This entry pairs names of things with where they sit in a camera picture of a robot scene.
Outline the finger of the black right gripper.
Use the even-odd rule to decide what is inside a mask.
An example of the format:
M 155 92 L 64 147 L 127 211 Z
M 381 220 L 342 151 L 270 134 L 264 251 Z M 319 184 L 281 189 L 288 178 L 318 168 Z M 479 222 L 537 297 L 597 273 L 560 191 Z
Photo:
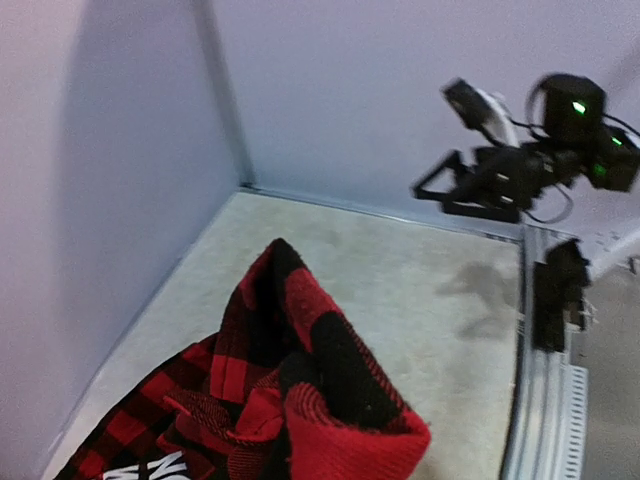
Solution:
M 453 174 L 454 188 L 446 192 L 429 190 L 428 186 L 446 171 L 450 171 Z M 437 165 L 412 184 L 410 192 L 417 200 L 472 200 L 473 193 L 471 191 L 463 190 L 462 192 L 457 192 L 457 190 L 463 181 L 474 173 L 475 167 L 463 161 L 462 152 L 451 150 L 441 158 Z
M 519 223 L 520 212 L 517 209 L 502 209 L 494 207 L 483 207 L 467 203 L 442 200 L 440 202 L 441 211 L 445 214 L 490 220 L 501 223 Z

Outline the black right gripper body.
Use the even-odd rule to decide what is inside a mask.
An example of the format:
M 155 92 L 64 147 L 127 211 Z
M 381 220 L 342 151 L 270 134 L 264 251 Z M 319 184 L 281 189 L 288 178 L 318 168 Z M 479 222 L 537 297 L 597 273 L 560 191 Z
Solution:
M 464 201 L 496 208 L 530 210 L 542 191 L 571 183 L 573 153 L 537 144 L 476 147 L 474 163 L 462 180 Z

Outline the red black plaid shirt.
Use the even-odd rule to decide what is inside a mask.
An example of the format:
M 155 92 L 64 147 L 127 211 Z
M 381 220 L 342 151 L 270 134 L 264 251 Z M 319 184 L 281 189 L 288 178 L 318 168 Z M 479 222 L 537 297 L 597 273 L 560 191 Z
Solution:
M 425 421 L 283 239 L 234 289 L 220 328 L 146 375 L 62 479 L 406 479 Z

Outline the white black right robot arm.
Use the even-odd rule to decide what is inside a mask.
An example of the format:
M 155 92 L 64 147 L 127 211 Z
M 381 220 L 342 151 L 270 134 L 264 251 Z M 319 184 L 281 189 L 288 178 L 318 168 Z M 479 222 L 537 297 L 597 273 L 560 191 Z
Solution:
M 441 94 L 486 145 L 473 163 L 452 150 L 412 187 L 448 215 L 518 224 L 545 189 L 560 192 L 583 176 L 599 190 L 628 193 L 639 173 L 639 132 L 607 114 L 607 94 L 593 80 L 552 72 L 528 93 L 525 119 L 513 119 L 504 100 L 457 77 Z

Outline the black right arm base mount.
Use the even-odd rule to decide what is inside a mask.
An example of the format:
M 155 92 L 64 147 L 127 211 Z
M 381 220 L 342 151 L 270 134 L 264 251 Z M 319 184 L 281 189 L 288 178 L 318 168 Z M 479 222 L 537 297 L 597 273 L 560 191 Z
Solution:
M 584 289 L 591 285 L 590 261 L 582 256 L 578 239 L 548 250 L 534 266 L 533 342 L 536 348 L 564 352 L 565 313 L 581 330 L 584 320 Z

